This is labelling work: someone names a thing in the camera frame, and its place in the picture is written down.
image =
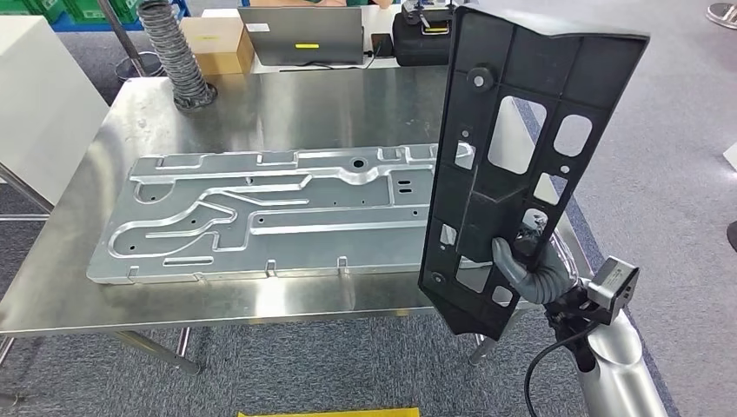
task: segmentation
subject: flexible duct hose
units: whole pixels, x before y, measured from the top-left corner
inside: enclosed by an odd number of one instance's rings
[[[138,6],[138,16],[174,86],[177,108],[190,110],[212,103],[217,92],[205,82],[169,1],[144,0]]]

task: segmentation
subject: plastic panel hole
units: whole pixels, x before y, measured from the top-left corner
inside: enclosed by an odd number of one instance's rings
[[[455,273],[456,281],[479,294],[486,286],[487,278],[488,271],[485,268],[458,268],[458,272]]]
[[[440,243],[445,245],[455,245],[455,229],[443,223],[440,233]]]
[[[466,149],[471,148],[470,154],[466,153]],[[455,151],[455,165],[471,170],[474,167],[474,155],[476,155],[476,146],[464,142],[458,142],[458,149]]]
[[[506,304],[512,300],[512,292],[504,287],[494,288],[494,292],[491,294],[491,301],[497,304]]]
[[[547,224],[548,215],[537,208],[528,208],[522,217],[517,238],[513,243],[515,249],[525,256],[531,256],[537,246],[537,237]]]
[[[553,148],[565,156],[577,156],[591,135],[591,121],[584,116],[569,115],[563,119]]]
[[[561,198],[558,196],[555,188],[553,188],[553,180],[559,184],[562,182],[562,189],[565,189],[568,183],[568,180],[565,178],[557,175],[550,176],[543,172],[540,174],[540,179],[537,181],[537,185],[534,188],[534,198],[553,205],[558,204],[558,201]]]
[[[521,147],[517,141],[519,136],[518,123],[508,121],[519,120],[517,107],[529,107],[539,120],[540,125],[545,122],[547,111],[542,104],[523,100],[518,97],[506,96],[501,99],[499,113],[496,116],[494,132],[491,135],[491,145],[488,147],[488,161],[494,166],[515,174],[524,174],[529,168],[534,146]],[[540,132],[535,132],[532,140],[537,143]]]

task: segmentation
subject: power cord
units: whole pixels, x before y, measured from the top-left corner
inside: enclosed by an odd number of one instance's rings
[[[323,67],[328,70],[366,70],[368,69],[371,64],[374,63],[374,60],[376,59],[376,55],[379,53],[379,51],[382,50],[382,46],[379,45],[378,48],[376,48],[376,51],[373,50],[366,50],[363,52],[363,55],[370,56],[371,61],[369,61],[366,65],[363,65],[362,67],[346,67],[346,68],[335,68],[327,65],[326,63],[319,63],[317,61],[310,61],[308,63],[302,63],[300,65],[297,65],[297,67],[308,67],[308,66],[315,66],[315,67]]]
[[[538,417],[537,413],[534,411],[534,407],[532,405],[532,401],[530,400],[530,396],[529,396],[529,385],[530,385],[530,380],[532,379],[532,373],[534,371],[534,368],[537,366],[537,364],[540,361],[542,361],[542,358],[547,356],[550,352],[553,352],[557,348],[567,345],[568,343],[572,341],[577,341],[579,339],[582,339],[588,336],[588,334],[593,332],[597,326],[599,326],[598,321],[590,322],[588,326],[586,326],[586,328],[581,330],[579,333],[574,334],[573,336],[568,337],[567,339],[563,339],[562,341],[557,341],[556,343],[553,343],[552,345],[542,349],[542,352],[538,353],[537,356],[535,356],[535,358],[530,362],[528,366],[528,371],[525,374],[525,404],[527,404],[528,406],[530,417]]]

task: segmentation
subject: cardboard box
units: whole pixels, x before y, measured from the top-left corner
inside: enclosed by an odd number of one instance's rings
[[[185,17],[179,27],[205,76],[251,71],[253,45],[240,17]]]

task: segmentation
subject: yellow label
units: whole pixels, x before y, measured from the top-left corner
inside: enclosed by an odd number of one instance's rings
[[[237,417],[248,417],[238,412]],[[386,410],[332,411],[329,413],[252,415],[250,417],[420,417],[419,408],[389,408]]]

